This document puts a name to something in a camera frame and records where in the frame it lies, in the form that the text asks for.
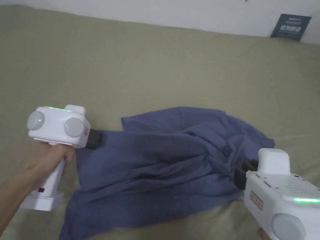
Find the white wall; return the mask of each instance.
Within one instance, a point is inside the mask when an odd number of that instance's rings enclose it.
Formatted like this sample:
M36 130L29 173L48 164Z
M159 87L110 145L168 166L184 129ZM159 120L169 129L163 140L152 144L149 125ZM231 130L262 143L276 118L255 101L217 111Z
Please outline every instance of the white wall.
M270 36L281 13L311 16L301 41L320 44L320 0L0 0L77 15Z

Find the dark blue card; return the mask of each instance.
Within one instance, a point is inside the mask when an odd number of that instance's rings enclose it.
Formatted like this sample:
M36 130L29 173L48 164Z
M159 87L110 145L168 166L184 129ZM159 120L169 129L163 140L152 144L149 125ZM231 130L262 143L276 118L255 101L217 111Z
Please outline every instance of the dark blue card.
M281 14L270 37L287 38L299 41L306 30L311 17Z

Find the device base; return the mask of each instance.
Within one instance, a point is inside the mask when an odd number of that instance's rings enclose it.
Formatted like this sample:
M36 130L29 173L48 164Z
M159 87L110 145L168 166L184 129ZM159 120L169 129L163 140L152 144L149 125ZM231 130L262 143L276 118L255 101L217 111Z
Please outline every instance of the device base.
M21 204L21 208L51 211L63 200L63 193L57 193L54 197L36 197L29 195Z

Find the hand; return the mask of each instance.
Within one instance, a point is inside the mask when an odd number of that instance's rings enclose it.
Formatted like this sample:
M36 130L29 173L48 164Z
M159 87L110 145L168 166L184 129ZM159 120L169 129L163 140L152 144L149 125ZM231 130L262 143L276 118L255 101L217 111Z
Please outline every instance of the hand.
M34 144L27 156L27 163L23 171L31 171L34 177L32 189L38 189L50 173L65 160L64 168L67 168L75 155L75 149L65 144L54 146L45 142Z
M262 228L258 230L258 234L262 240L271 240Z

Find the handle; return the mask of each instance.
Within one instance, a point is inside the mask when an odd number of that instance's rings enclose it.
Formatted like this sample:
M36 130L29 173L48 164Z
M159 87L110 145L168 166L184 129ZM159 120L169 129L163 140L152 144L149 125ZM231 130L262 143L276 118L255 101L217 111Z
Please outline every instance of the handle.
M38 190L32 191L31 195L37 197L54 197L57 193L64 164L65 162L62 160L58 167L56 167L56 169L45 180L44 184Z

